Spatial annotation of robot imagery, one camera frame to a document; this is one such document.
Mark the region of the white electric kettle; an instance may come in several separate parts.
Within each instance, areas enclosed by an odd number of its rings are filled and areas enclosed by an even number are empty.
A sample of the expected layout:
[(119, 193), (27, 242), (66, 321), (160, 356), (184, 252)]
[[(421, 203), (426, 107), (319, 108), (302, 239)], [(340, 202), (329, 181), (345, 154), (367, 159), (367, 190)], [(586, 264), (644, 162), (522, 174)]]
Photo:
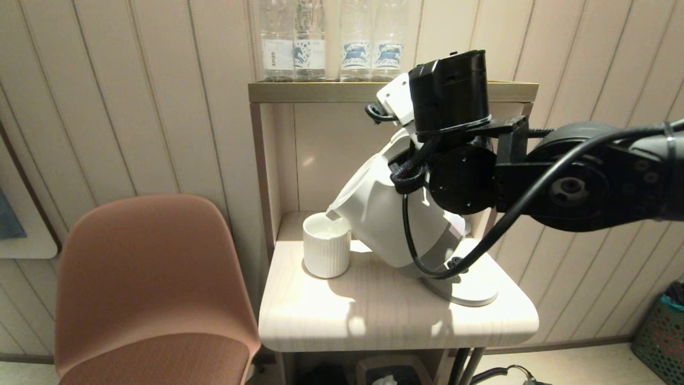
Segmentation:
[[(413, 263), (403, 226), (402, 197), (391, 182), (390, 162), (408, 150), (413, 136), (398, 130), (342, 188), (327, 209), (330, 219), (344, 218), (359, 241), (389, 266), (410, 278), (422, 273)], [(418, 258), (436, 270), (471, 231), (467, 220), (443, 210), (426, 187), (408, 196), (410, 231)]]

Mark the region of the clear bottle blue horse label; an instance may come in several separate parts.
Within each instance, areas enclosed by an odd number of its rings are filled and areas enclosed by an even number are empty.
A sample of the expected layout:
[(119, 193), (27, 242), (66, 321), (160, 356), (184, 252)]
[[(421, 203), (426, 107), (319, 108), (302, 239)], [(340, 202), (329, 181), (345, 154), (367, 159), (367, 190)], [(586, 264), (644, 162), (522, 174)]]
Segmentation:
[(373, 28), (371, 81), (391, 81), (401, 72), (408, 3), (408, 0), (379, 0)]
[(340, 81), (369, 80), (371, 42), (371, 0), (341, 0)]

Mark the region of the white ribbed ceramic cup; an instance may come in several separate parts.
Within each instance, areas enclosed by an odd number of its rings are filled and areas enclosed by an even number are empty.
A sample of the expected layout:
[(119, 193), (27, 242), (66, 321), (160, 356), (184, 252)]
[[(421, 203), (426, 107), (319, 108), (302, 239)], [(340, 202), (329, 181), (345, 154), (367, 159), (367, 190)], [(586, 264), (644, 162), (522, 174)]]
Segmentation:
[(351, 229), (343, 218), (315, 213), (302, 224), (304, 266), (308, 273), (332, 279), (347, 271), (351, 258)]

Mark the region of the clear bottle blue patterned label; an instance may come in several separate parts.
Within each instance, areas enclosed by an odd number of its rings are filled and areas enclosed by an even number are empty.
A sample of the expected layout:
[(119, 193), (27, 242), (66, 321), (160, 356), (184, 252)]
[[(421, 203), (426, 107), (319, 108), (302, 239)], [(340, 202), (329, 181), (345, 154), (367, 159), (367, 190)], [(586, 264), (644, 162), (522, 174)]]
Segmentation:
[(323, 0), (296, 0), (293, 36), (294, 80), (325, 80), (327, 42)]

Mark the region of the white round kettle base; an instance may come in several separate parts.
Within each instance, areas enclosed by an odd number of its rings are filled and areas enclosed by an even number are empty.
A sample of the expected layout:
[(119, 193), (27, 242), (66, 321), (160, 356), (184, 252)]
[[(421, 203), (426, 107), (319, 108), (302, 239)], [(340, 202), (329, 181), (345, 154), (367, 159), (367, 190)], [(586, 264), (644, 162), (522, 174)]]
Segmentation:
[(499, 294), (491, 256), (485, 253), (467, 271), (447, 280), (420, 278), (431, 293), (452, 304), (481, 307), (494, 302)]

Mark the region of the clear bottle white text label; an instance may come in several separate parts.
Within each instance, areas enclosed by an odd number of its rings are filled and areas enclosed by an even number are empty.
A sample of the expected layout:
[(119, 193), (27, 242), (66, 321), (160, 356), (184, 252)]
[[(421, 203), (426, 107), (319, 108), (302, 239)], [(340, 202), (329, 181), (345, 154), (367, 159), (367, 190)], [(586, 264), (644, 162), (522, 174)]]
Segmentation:
[(294, 81), (293, 5), (290, 0), (259, 0), (259, 22), (265, 81)]

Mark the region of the beige shelf side table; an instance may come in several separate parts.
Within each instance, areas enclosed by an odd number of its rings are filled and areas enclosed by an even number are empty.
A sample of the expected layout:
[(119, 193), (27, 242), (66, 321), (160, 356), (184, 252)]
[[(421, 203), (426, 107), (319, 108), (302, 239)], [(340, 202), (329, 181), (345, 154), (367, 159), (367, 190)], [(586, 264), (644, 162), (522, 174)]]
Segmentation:
[(415, 351), (434, 380), (451, 351), (471, 356), (466, 385), (488, 348), (521, 344), (539, 329), (528, 296), (493, 258), (471, 269), (498, 290), (488, 305), (451, 304), (403, 277), (360, 241), (344, 275), (319, 279), (303, 265), (305, 217), (325, 210), (358, 166), (395, 132), (361, 111), (380, 83), (270, 83), (247, 86), (269, 271), (259, 334), (275, 351), (283, 383), (297, 368), (340, 352), (345, 361), (372, 353)]

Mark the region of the grey trash bin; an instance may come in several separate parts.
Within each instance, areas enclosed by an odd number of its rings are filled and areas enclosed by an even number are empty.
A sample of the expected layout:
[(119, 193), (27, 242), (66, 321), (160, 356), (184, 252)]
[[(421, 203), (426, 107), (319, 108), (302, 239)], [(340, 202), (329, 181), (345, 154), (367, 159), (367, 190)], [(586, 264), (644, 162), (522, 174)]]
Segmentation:
[(398, 385), (432, 385), (432, 378), (415, 355), (382, 355), (362, 359), (356, 366), (356, 385), (371, 385), (393, 375)]

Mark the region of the pink shell chair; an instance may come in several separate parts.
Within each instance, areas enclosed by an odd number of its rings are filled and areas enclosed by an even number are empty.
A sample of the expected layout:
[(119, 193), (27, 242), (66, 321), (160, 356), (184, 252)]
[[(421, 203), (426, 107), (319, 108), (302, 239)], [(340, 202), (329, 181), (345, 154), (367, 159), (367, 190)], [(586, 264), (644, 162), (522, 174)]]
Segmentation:
[(261, 347), (225, 217), (205, 197), (101, 205), (59, 259), (59, 385), (245, 385)]

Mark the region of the green mesh basket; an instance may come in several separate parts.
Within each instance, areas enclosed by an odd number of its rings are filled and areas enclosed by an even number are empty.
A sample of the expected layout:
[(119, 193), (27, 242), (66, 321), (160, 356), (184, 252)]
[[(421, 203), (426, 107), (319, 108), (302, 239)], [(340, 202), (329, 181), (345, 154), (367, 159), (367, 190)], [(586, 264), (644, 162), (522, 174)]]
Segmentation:
[(667, 385), (684, 385), (684, 283), (673, 282), (653, 302), (631, 350)]

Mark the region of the blue cloth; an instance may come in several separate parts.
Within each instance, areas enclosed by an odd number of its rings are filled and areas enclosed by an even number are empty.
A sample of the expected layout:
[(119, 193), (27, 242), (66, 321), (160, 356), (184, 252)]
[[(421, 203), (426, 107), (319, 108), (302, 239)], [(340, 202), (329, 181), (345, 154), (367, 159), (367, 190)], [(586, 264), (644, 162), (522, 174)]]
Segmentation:
[(0, 241), (27, 238), (26, 231), (0, 188)]

